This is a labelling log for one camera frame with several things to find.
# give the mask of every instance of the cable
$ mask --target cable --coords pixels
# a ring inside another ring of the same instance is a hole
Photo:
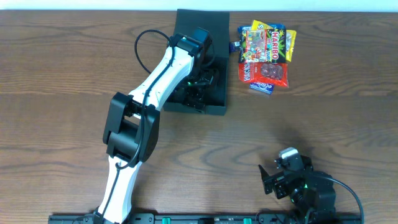
[[[308,209],[307,213],[305,214],[305,221],[304,224],[308,224],[308,221],[310,220],[310,214],[315,211],[315,209],[313,207],[311,207],[310,209]]]
[[[172,56],[171,56],[171,58],[170,58],[169,63],[166,65],[166,67],[165,67],[165,68],[162,70],[162,72],[154,79],[154,81],[149,85],[148,89],[147,89],[147,90],[145,91],[145,93],[144,93],[144,99],[142,100],[142,108],[141,108],[141,136],[140,136],[140,140],[139,140],[139,143],[138,143],[138,146],[137,146],[137,150],[136,150],[136,152],[134,153],[134,156],[130,159],[130,161],[129,161],[126,165],[124,165],[124,166],[119,166],[117,163],[115,164],[115,166],[116,166],[116,176],[115,176],[115,178],[114,178],[113,185],[112,185],[112,188],[111,188],[111,192],[109,193],[108,200],[106,201],[104,210],[103,210],[103,212],[102,212],[102,214],[101,214],[101,220],[103,220],[105,211],[106,211],[106,209],[107,209],[107,207],[108,207],[108,205],[109,205],[109,202],[111,201],[111,197],[112,197],[114,188],[115,188],[115,186],[116,186],[116,182],[118,181],[118,177],[119,177],[120,171],[123,170],[123,169],[125,169],[125,168],[127,168],[127,167],[129,167],[129,166],[136,160],[137,156],[139,155],[139,152],[141,151],[142,142],[143,142],[143,140],[144,140],[144,130],[145,130],[145,129],[144,129],[144,125],[145,125],[145,105],[146,105],[146,101],[147,101],[147,97],[148,97],[148,95],[149,95],[149,92],[150,92],[150,90],[152,89],[152,87],[156,84],[156,82],[157,82],[157,81],[162,77],[162,75],[167,71],[167,69],[169,69],[169,67],[172,65],[172,63],[173,63],[173,61],[174,61],[174,57],[175,57],[174,45],[173,45],[173,43],[172,43],[170,37],[168,37],[166,34],[164,34],[163,32],[161,32],[161,31],[159,31],[159,30],[151,30],[151,29],[150,29],[150,30],[145,30],[144,32],[142,32],[142,33],[140,33],[140,34],[138,35],[138,37],[137,37],[137,39],[136,39],[136,42],[134,43],[134,52],[135,52],[135,54],[136,54],[136,57],[137,57],[137,60],[138,60],[139,64],[143,67],[143,69],[144,69],[147,73],[151,74],[152,72],[149,71],[148,68],[146,68],[145,65],[141,62],[141,59],[139,58],[138,52],[137,52],[137,44],[138,44],[138,40],[141,38],[141,36],[144,35],[145,33],[148,33],[148,32],[155,32],[155,33],[158,33],[158,34],[164,36],[164,37],[168,40],[168,42],[169,42],[169,44],[170,44],[170,46],[171,46],[171,48],[172,48]]]
[[[356,195],[356,193],[354,192],[354,190],[351,189],[348,185],[346,185],[346,184],[344,184],[343,182],[341,182],[341,181],[339,181],[339,180],[336,180],[336,179],[334,179],[334,178],[325,177],[325,176],[322,176],[322,175],[316,175],[316,174],[314,174],[314,173],[312,173],[312,172],[294,171],[294,170],[289,170],[289,169],[286,169],[286,170],[291,171],[291,172],[295,172],[295,173],[298,173],[298,174],[311,175],[311,176],[313,176],[313,177],[318,177],[318,178],[321,178],[321,179],[329,180],[329,181],[332,181],[332,182],[334,182],[334,183],[336,183],[336,184],[339,184],[339,185],[343,186],[345,189],[347,189],[347,190],[354,196],[354,198],[355,198],[355,200],[356,200],[356,203],[358,204],[358,207],[359,207],[359,215],[360,215],[360,217],[361,217],[361,224],[363,224],[363,223],[365,222],[364,212],[363,212],[363,207],[362,207],[361,200],[360,200],[359,197]]]
[[[138,156],[138,154],[139,154],[139,151],[141,151],[142,142],[143,142],[143,140],[144,140],[145,104],[146,104],[146,101],[147,101],[147,97],[148,97],[149,92],[151,91],[152,87],[153,87],[153,86],[156,84],[156,82],[162,77],[162,75],[167,71],[167,69],[169,69],[169,67],[172,65],[172,63],[173,63],[173,61],[174,61],[175,50],[174,50],[174,46],[173,46],[173,43],[172,43],[170,37],[168,37],[166,34],[164,34],[163,32],[161,32],[161,31],[159,31],[159,30],[152,30],[152,29],[150,29],[150,30],[145,30],[144,32],[142,32],[142,33],[140,33],[140,34],[138,35],[138,37],[137,37],[137,39],[136,39],[136,42],[134,43],[134,52],[136,53],[137,60],[138,60],[139,64],[142,66],[142,68],[143,68],[147,73],[149,73],[149,74],[152,73],[152,72],[149,71],[148,68],[145,67],[145,65],[142,63],[141,59],[140,59],[139,56],[138,56],[138,52],[137,52],[138,40],[141,38],[142,35],[144,35],[145,33],[148,33],[148,32],[155,32],[155,33],[158,33],[158,34],[164,36],[164,37],[168,40],[168,42],[169,42],[169,44],[170,44],[170,46],[171,46],[171,48],[172,48],[172,57],[170,58],[170,61],[169,61],[169,63],[166,65],[166,67],[165,67],[165,68],[162,70],[162,72],[154,79],[154,81],[149,85],[148,89],[147,89],[147,90],[145,91],[145,93],[144,93],[144,99],[143,99],[143,101],[142,101],[142,109],[141,109],[141,137],[140,137],[140,140],[139,140],[139,143],[138,143],[138,146],[137,146],[137,151],[136,151],[136,153],[134,154],[134,156],[131,158],[131,160],[130,160],[126,165],[124,165],[124,166],[122,166],[122,167],[119,167],[118,165],[116,165],[116,168],[117,168],[117,169],[125,169],[125,168],[129,167],[129,166],[136,160],[136,158],[137,158],[137,156]]]
[[[80,221],[79,219],[82,219],[82,221],[83,221],[83,219],[84,219],[84,218],[86,218],[86,215],[83,215],[83,216],[77,217],[77,218],[75,218],[75,219],[74,219],[74,221],[72,222],[72,224],[74,224],[74,223],[75,223],[75,221]]]
[[[257,212],[256,216],[254,217],[254,221],[257,221],[257,217],[259,216],[259,214],[260,214],[261,211],[273,212],[271,209],[263,208],[263,209],[261,209],[260,211]],[[276,215],[276,213],[274,213],[274,215],[275,215],[276,219],[280,222],[280,224],[284,224],[284,223],[282,222],[282,220],[280,220],[280,218]]]
[[[214,62],[214,60],[215,60],[215,58],[216,58],[216,52],[214,51],[214,44],[213,44],[213,42],[211,43],[211,48],[213,49],[213,56],[212,56],[212,58],[211,58],[211,60],[210,60],[209,62],[207,62],[207,63],[204,64],[204,65],[201,65],[201,68],[207,68],[207,67],[209,67],[209,66]]]
[[[116,169],[116,176],[114,177],[113,185],[112,185],[111,191],[110,191],[110,193],[109,193],[108,200],[106,201],[104,210],[103,210],[103,212],[102,212],[102,214],[101,214],[101,220],[104,219],[105,211],[106,211],[106,209],[107,209],[107,207],[108,207],[108,205],[109,205],[109,202],[111,201],[111,197],[112,197],[112,194],[113,194],[113,190],[114,190],[114,187],[116,186],[116,181],[117,181],[118,178],[119,178],[119,174],[120,174],[120,170],[119,170],[119,169]]]

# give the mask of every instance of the green connector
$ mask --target green connector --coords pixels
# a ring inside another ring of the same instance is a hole
[[[244,218],[243,224],[251,224],[251,218]]]
[[[170,224],[172,222],[171,218],[162,218],[162,224]]]

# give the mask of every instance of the white wall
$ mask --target white wall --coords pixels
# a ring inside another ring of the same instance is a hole
[[[398,12],[398,0],[0,0],[0,9]]]

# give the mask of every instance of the wood grain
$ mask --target wood grain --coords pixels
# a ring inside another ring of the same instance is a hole
[[[361,198],[366,223],[395,223],[398,193],[398,15],[233,12],[297,30],[289,88],[270,98],[229,64],[223,117],[162,112],[159,142],[142,167],[136,208],[159,213],[288,210],[264,195],[257,164],[277,172],[294,146]],[[46,223],[53,213],[86,213],[102,201],[108,162],[101,141],[109,101],[147,74],[134,58],[146,29],[172,34],[175,12],[0,12],[0,223]],[[164,40],[148,34],[149,68]],[[336,187],[338,211],[357,212]]]

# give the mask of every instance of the blue candy package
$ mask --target blue candy package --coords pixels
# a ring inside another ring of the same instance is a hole
[[[271,95],[271,93],[274,91],[274,84],[259,83],[259,82],[250,83],[250,88]]]
[[[229,43],[229,53],[236,52],[241,50],[240,41],[230,42]]]
[[[283,25],[283,24],[270,24],[270,23],[267,23],[267,25],[271,26],[274,29],[286,29],[285,25]]]
[[[238,34],[241,35],[242,30],[251,30],[251,25],[240,26],[238,27]]]

